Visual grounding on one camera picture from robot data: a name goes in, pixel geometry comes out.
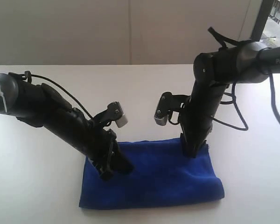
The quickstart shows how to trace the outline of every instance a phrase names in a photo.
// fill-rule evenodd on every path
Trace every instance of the blue towel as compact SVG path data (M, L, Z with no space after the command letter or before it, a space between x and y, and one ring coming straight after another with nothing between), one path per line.
M105 182L86 158L79 206L111 210L186 205L224 198L208 145L195 159L182 155L180 139L119 143L135 166L129 175L114 173Z

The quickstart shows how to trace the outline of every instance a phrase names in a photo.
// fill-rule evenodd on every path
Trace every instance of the white table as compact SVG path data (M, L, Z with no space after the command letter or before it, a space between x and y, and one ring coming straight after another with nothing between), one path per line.
M0 72L25 70L54 79L93 115L121 102L130 119L121 129L112 125L119 141L178 137L179 126L155 124L154 110L163 92L190 94L194 82L191 65L0 66ZM280 111L280 75L274 77ZM249 131L214 123L207 138L225 199L172 208L78 208L84 156L45 128L0 115L0 224L280 224L280 126L269 82L238 85L236 93ZM232 105L220 106L217 118L241 125Z

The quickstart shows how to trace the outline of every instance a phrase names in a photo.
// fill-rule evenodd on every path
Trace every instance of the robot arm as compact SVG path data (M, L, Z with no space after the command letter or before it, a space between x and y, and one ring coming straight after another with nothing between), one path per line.
M233 84L234 92L235 83L260 83L268 77L273 80L272 73L280 73L280 47L270 49L263 43L250 40L237 42L212 28L209 31L222 47L217 52L201 53L196 57L196 80L191 96L163 93L154 116L156 123L163 126L168 119L171 122L173 111L179 112L183 153L190 157L195 157L211 132L212 121L229 84ZM227 48L225 42L235 47ZM230 96L233 97L231 103L236 106L235 96ZM245 128L238 129L247 130L248 127L245 124Z
M33 76L40 77L30 72L0 74L0 114L15 116L33 127L47 128L88 156L104 180L110 179L113 171L123 174L132 171L132 164L120 152L116 134L104 129L112 121L118 127L127 123L119 102L109 104L107 110L87 120L49 85L31 84Z

